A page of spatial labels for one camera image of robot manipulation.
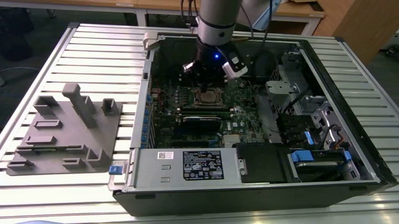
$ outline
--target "warning label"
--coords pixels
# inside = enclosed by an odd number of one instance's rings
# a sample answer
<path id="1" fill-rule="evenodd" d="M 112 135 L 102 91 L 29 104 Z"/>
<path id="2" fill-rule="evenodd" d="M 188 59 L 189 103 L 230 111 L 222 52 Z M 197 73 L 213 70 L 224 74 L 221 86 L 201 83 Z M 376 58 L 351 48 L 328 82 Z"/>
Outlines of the warning label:
<path id="1" fill-rule="evenodd" d="M 186 181 L 224 179 L 220 151 L 184 151 L 182 178 Z"/>

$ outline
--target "metal table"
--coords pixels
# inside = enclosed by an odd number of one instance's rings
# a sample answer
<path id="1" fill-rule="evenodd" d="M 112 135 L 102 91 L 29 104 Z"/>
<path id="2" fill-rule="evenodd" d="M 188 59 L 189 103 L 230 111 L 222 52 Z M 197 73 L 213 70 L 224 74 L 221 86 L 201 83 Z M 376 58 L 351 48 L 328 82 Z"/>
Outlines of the metal table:
<path id="1" fill-rule="evenodd" d="M 61 223 L 395 223 L 399 219 L 399 187 L 359 196 L 320 209 L 276 210 L 197 216 L 132 217 L 112 198 L 109 175 L 62 174 L 8 176 L 5 168 L 34 116 L 37 96 L 61 95 L 64 83 L 80 84 L 92 101 L 114 98 L 124 103 L 113 160 L 125 160 L 133 131 L 142 72 L 142 34 L 189 33 L 185 29 L 73 24 L 45 62 L 41 72 L 0 134 L 0 223 L 48 220 Z M 300 39 L 296 35 L 272 38 Z M 345 97 L 387 165 L 399 175 L 399 108 L 344 42 L 307 37 Z M 114 176 L 113 182 L 124 182 Z"/>

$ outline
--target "blue tab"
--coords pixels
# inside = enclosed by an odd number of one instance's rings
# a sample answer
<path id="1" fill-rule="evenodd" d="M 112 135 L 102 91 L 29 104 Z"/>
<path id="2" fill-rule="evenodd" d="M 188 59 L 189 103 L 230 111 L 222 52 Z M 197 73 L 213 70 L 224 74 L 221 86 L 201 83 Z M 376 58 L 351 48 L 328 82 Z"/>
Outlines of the blue tab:
<path id="1" fill-rule="evenodd" d="M 344 156 L 344 159 L 345 159 L 347 161 L 351 160 L 351 153 L 349 153 L 349 151 L 344 151 L 344 152 L 343 152 L 343 156 Z"/>
<path id="2" fill-rule="evenodd" d="M 124 167 L 122 166 L 110 166 L 108 170 L 109 175 L 121 175 Z"/>
<path id="3" fill-rule="evenodd" d="M 293 162 L 313 161 L 312 152 L 309 150 L 296 150 L 290 153 Z"/>
<path id="4" fill-rule="evenodd" d="M 304 132 L 304 135 L 307 137 L 307 142 L 309 143 L 309 145 L 313 145 L 313 140 L 312 140 L 312 136 L 309 132 Z"/>

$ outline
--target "black plastic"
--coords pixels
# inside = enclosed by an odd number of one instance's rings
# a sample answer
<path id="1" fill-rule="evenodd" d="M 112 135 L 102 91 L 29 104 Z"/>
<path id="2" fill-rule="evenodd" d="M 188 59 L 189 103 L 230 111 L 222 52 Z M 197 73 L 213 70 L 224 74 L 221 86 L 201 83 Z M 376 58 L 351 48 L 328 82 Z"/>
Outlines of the black plastic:
<path id="1" fill-rule="evenodd" d="M 1 26 L 6 26 L 13 34 L 25 34 L 34 28 L 25 9 L 9 7 L 0 7 Z"/>
<path id="2" fill-rule="evenodd" d="M 335 36 L 335 39 L 336 39 L 337 42 L 345 42 L 344 38 L 341 36 Z"/>
<path id="3" fill-rule="evenodd" d="M 68 24 L 68 28 L 77 28 L 80 26 L 80 22 L 70 22 Z"/>
<path id="4" fill-rule="evenodd" d="M 237 158 L 244 160 L 246 167 L 246 174 L 241 175 L 242 183 L 293 182 L 289 171 L 288 148 L 268 142 L 240 143 L 236 151 Z"/>

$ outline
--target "capacitor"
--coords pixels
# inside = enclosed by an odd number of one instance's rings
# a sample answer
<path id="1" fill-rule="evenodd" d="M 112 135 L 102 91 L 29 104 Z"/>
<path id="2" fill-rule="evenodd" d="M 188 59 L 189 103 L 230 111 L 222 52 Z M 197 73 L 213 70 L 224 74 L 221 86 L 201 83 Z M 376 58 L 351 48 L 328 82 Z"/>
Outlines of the capacitor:
<path id="1" fill-rule="evenodd" d="M 238 84 L 237 84 L 237 87 L 240 88 L 240 89 L 244 89 L 245 88 L 245 83 L 242 83 L 242 82 L 240 82 Z"/>

